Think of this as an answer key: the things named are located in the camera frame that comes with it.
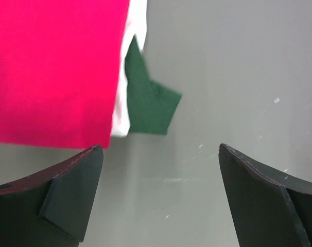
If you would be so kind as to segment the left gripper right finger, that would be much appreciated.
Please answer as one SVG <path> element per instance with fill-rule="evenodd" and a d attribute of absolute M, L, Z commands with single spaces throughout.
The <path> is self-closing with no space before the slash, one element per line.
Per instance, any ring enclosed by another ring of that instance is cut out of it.
<path fill-rule="evenodd" d="M 219 165 L 240 246 L 312 246 L 312 182 L 227 144 Z"/>

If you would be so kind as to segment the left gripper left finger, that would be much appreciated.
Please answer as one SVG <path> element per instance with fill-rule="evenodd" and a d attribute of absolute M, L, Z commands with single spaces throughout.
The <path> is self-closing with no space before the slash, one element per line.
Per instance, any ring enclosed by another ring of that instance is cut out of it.
<path fill-rule="evenodd" d="M 103 164 L 94 145 L 0 185 L 0 247 L 78 246 L 84 241 Z"/>

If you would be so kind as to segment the crimson red t-shirt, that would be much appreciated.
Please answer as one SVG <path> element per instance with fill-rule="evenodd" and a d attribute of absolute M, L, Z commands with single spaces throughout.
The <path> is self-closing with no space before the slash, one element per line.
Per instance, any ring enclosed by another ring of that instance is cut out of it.
<path fill-rule="evenodd" d="M 128 1 L 0 1 L 0 143 L 108 148 Z"/>

